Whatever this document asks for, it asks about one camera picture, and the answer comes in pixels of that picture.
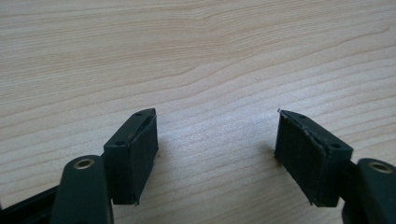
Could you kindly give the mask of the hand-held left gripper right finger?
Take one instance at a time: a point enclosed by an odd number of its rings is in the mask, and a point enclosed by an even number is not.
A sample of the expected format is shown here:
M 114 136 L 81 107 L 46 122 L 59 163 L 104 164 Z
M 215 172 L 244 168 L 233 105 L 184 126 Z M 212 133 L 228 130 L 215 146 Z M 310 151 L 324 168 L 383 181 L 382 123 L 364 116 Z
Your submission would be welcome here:
M 338 204 L 339 176 L 352 152 L 352 147 L 309 117 L 279 111 L 275 156 L 314 205 Z

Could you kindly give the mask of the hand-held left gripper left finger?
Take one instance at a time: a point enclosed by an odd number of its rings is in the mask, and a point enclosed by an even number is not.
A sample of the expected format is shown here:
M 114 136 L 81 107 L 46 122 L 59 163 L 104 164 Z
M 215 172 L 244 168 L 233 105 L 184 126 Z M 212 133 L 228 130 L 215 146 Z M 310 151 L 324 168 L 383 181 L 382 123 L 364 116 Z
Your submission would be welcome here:
M 158 149 L 154 108 L 132 114 L 105 143 L 103 159 L 114 204 L 139 204 Z

